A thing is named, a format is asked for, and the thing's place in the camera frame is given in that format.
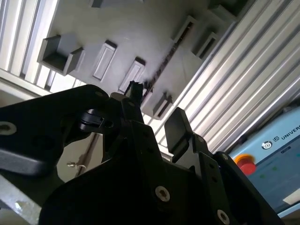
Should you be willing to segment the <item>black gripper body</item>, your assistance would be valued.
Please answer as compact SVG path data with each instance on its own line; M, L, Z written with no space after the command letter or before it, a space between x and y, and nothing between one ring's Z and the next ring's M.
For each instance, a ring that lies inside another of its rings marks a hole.
M195 225L213 221L209 184L217 163L199 153L186 169L159 151L126 152L56 189L42 225Z

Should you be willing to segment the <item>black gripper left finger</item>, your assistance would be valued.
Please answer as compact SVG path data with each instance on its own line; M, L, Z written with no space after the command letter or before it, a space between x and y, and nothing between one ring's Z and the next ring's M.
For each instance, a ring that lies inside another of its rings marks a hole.
M27 176L51 173L66 146L92 133L103 136L103 161L109 160L130 137L129 126L156 142L140 110L142 85L133 83L120 100L98 86L77 88L2 107L0 167Z

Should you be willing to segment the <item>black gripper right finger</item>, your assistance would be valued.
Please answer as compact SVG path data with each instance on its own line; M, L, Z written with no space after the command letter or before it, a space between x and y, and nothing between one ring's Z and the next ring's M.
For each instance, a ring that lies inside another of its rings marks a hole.
M169 164L179 201L176 225L281 225L236 163L224 152L211 153L192 131L186 113L176 108L165 123Z

